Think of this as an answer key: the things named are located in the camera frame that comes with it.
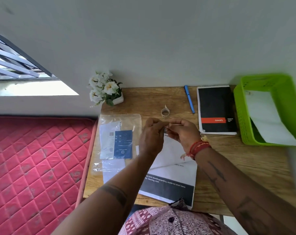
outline tape roll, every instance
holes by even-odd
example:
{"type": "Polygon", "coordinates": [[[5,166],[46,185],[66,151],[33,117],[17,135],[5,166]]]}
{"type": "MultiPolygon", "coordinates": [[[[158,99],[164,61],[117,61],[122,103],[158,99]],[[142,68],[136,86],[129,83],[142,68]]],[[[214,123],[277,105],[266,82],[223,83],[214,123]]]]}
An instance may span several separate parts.
{"type": "Polygon", "coordinates": [[[163,118],[166,118],[166,117],[169,116],[169,109],[166,107],[166,105],[165,105],[165,107],[161,110],[161,115],[162,115],[163,118]]]}

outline white flower pot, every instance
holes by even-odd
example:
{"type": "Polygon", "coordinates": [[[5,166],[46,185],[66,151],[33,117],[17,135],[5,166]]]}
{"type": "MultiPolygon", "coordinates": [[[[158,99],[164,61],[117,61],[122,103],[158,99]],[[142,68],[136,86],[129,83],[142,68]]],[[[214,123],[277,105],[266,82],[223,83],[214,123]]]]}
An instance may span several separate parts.
{"type": "Polygon", "coordinates": [[[122,103],[124,101],[123,93],[121,92],[121,94],[122,95],[119,98],[116,98],[113,100],[114,105],[117,105],[117,104],[122,103]]]}

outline wood grain surface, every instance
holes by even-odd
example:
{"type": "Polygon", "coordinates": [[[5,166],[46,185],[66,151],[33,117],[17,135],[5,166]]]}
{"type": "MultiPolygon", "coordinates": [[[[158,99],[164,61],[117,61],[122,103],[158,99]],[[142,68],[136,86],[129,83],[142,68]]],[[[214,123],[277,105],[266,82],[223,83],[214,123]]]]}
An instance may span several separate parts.
{"type": "MultiPolygon", "coordinates": [[[[104,104],[101,114],[140,114],[142,125],[144,125],[149,117],[165,120],[161,117],[161,110],[166,105],[170,110],[168,118],[185,118],[198,126],[196,87],[189,87],[189,92],[196,111],[195,114],[191,113],[184,87],[124,88],[124,102],[113,107],[104,104]]],[[[228,158],[237,168],[296,207],[296,190],[284,147],[248,146],[242,143],[240,134],[207,136],[212,148],[228,158]]],[[[99,130],[96,133],[97,138],[99,138],[99,130]]],[[[102,173],[94,173],[92,170],[93,162],[99,161],[99,150],[100,145],[95,140],[84,198],[103,185],[102,173]]],[[[167,204],[143,195],[138,195],[135,203],[149,206],[167,204]]],[[[199,169],[193,211],[232,216],[199,169]]]]}

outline shirt button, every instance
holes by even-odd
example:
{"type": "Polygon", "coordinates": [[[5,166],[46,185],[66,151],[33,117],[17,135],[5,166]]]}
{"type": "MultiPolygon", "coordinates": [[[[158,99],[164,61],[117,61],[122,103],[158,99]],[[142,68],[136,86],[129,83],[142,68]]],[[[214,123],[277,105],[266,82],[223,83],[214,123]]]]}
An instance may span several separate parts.
{"type": "Polygon", "coordinates": [[[173,223],[174,222],[174,217],[169,217],[169,222],[173,223]]]}

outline gray wall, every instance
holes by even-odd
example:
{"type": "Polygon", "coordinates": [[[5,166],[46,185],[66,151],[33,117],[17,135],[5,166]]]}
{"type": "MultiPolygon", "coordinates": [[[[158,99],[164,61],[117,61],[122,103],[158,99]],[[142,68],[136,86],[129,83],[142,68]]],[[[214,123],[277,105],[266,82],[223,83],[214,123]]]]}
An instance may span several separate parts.
{"type": "Polygon", "coordinates": [[[79,96],[1,97],[0,114],[96,115],[88,78],[123,87],[296,82],[296,0],[0,0],[0,34],[79,96]]]}

